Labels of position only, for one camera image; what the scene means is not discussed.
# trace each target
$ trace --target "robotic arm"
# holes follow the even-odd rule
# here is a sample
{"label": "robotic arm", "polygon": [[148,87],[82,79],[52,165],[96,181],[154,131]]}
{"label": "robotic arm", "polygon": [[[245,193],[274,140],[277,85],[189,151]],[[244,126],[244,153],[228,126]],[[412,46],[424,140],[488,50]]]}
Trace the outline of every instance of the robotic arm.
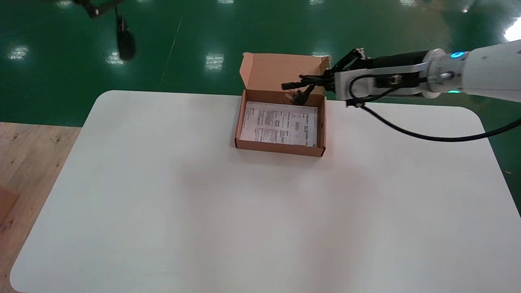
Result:
{"label": "robotic arm", "polygon": [[[442,92],[465,92],[521,102],[521,40],[452,54],[435,49],[370,59],[361,49],[357,52],[361,57],[355,69],[334,73],[340,100],[382,94],[410,82],[391,95],[431,99]],[[350,88],[362,75],[375,77],[358,79]],[[427,82],[414,82],[420,78]]]}
{"label": "robotic arm", "polygon": [[365,106],[384,96],[425,99],[442,92],[465,92],[521,102],[521,40],[449,54],[443,49],[371,59],[362,48],[354,49],[321,76],[302,75],[300,82],[282,84],[292,91],[293,104],[305,104],[316,86],[337,94],[346,105],[361,108],[389,127],[420,139],[462,142],[487,138],[521,125],[518,119],[502,128],[460,138],[424,136],[400,128]]}

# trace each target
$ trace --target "blue indicator light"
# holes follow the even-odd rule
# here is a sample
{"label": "blue indicator light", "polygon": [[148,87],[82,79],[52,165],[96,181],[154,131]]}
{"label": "blue indicator light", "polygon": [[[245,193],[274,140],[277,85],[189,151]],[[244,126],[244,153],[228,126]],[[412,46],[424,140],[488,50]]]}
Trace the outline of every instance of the blue indicator light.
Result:
{"label": "blue indicator light", "polygon": [[456,52],[451,54],[451,58],[460,58],[461,56],[465,55],[465,52]]}

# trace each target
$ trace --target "black cable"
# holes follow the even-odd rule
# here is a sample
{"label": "black cable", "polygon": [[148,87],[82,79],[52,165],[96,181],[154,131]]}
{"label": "black cable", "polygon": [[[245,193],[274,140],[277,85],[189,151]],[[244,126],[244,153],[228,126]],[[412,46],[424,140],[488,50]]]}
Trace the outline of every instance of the black cable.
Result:
{"label": "black cable", "polygon": [[351,82],[349,83],[349,87],[348,87],[348,90],[349,90],[349,94],[356,100],[356,103],[370,103],[370,102],[374,102],[376,100],[379,100],[383,97],[385,97],[386,95],[396,91],[396,90],[399,90],[401,88],[404,88],[406,86],[409,86],[411,84],[414,84],[414,83],[422,83],[422,82],[427,82],[427,78],[426,77],[422,77],[422,78],[417,78],[417,79],[414,79],[414,80],[410,80],[410,81],[406,81],[406,82],[402,82],[400,84],[397,84],[395,86],[393,86],[392,88],[386,90],[385,92],[377,95],[377,96],[374,96],[374,97],[368,97],[368,98],[365,98],[365,97],[356,97],[353,93],[353,85],[355,82],[363,79],[363,78],[377,78],[379,77],[380,75],[374,75],[374,74],[365,74],[365,75],[360,75],[360,76],[357,76],[355,78],[353,78],[353,80],[351,80]]}
{"label": "black cable", "polygon": [[420,139],[425,139],[425,140],[430,140],[430,141],[463,142],[463,141],[478,140],[478,139],[482,139],[482,138],[488,138],[488,137],[499,135],[501,133],[504,133],[506,131],[509,131],[509,130],[514,129],[514,128],[516,128],[516,127],[521,125],[521,119],[518,119],[518,120],[516,120],[516,121],[514,121],[514,122],[512,122],[512,123],[510,123],[510,124],[508,124],[506,126],[503,126],[503,127],[498,128],[496,130],[493,130],[493,131],[488,131],[488,132],[485,132],[485,133],[481,133],[479,135],[466,136],[466,137],[453,137],[453,138],[433,137],[433,136],[421,135],[421,134],[418,134],[418,133],[414,133],[414,132],[405,130],[405,129],[401,128],[401,127],[398,127],[398,126],[394,125],[393,123],[390,123],[389,121],[385,120],[382,116],[378,115],[376,112],[374,112],[373,110],[369,109],[365,105],[360,106],[360,108],[362,108],[365,111],[369,112],[371,115],[375,116],[378,120],[380,120],[381,122],[383,122],[384,124],[386,124],[387,126],[391,127],[394,130],[397,130],[397,131],[399,131],[399,132],[401,132],[403,134],[406,134],[406,135],[409,135],[409,136],[412,136],[412,137],[415,137],[415,138],[420,138]]}

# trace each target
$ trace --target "green epoxy floor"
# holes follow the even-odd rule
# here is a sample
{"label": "green epoxy floor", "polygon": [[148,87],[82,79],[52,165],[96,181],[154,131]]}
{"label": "green epoxy floor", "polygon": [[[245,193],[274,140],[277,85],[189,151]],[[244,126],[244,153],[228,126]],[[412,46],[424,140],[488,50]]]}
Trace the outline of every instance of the green epoxy floor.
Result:
{"label": "green epoxy floor", "polygon": [[[108,90],[240,95],[243,52],[336,62],[355,47],[377,57],[521,39],[519,0],[126,0],[138,52],[122,63],[113,11],[91,20],[71,1],[0,3],[0,121],[31,124],[82,126]],[[521,114],[521,103],[464,94],[385,102],[462,106],[486,130]],[[521,129],[490,142],[521,207]]]}

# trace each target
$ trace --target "black plug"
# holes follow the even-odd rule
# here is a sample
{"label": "black plug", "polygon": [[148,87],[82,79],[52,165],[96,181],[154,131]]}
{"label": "black plug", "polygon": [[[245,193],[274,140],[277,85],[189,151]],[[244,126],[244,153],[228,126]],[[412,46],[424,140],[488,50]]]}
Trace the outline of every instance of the black plug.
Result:
{"label": "black plug", "polygon": [[298,90],[296,92],[292,92],[291,96],[291,103],[293,105],[304,105],[307,103],[307,100],[309,100],[309,95],[313,90],[315,89],[315,86],[312,84],[311,86],[307,87],[307,89],[302,92],[301,90]]}
{"label": "black plug", "polygon": [[301,82],[286,82],[282,84],[283,91],[299,89],[302,87],[305,87],[305,85]]}

